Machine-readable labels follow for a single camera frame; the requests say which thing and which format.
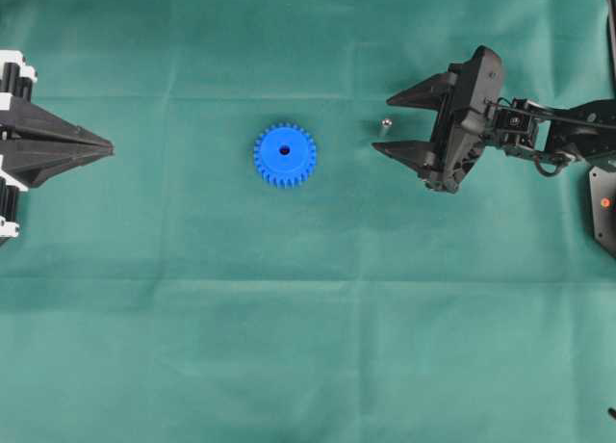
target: cable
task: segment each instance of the cable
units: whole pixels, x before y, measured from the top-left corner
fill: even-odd
[[[541,166],[541,161],[539,161],[538,156],[534,156],[532,158],[532,161],[534,162],[535,167],[537,168],[537,171],[541,173],[543,176],[547,176],[548,178],[553,178],[557,176],[560,172],[562,172],[565,169],[565,167],[569,166],[569,162],[563,162],[562,164],[558,164],[554,171],[547,171]]]

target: green cloth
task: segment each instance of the green cloth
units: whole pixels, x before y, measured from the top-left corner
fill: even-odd
[[[607,442],[616,262],[582,165],[490,150],[456,196],[371,148],[385,99],[485,44],[503,96],[612,96],[605,0],[0,0],[34,101],[116,156],[24,197],[0,441]],[[258,134],[319,146],[267,185]]]

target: plastic gear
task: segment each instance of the plastic gear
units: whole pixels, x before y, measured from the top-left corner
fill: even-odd
[[[293,188],[306,181],[315,170],[317,146],[299,125],[274,124],[255,143],[254,164],[272,186]]]

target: small bolt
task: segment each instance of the small bolt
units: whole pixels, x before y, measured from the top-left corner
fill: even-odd
[[[394,122],[390,118],[384,118],[383,120],[381,120],[381,131],[378,132],[378,137],[383,138],[385,135],[387,135],[387,132],[389,132],[393,126]]]

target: black plastic part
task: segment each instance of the black plastic part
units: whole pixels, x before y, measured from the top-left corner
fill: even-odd
[[[392,106],[438,111],[430,142],[374,143],[383,154],[417,172],[435,191],[456,193],[481,157],[489,103],[504,81],[501,58],[485,46],[462,65],[452,64],[412,89],[390,98]]]
[[[616,173],[593,168],[589,174],[595,239],[616,257]]]
[[[450,65],[448,72],[388,100],[391,105],[437,111],[429,142],[374,143],[374,148],[414,170],[428,188],[447,193],[458,191],[486,146],[533,162],[548,177],[576,161],[616,171],[616,101],[593,101],[568,110],[525,99],[502,106],[503,79],[501,58],[480,46],[463,65]],[[538,127],[546,121],[550,132],[539,150]]]
[[[113,155],[113,145],[30,102],[33,81],[20,76],[17,64],[4,64],[0,92],[10,107],[0,110],[2,171],[29,188],[75,167]],[[0,217],[16,222],[19,190],[0,179]],[[7,239],[0,238],[0,245]]]

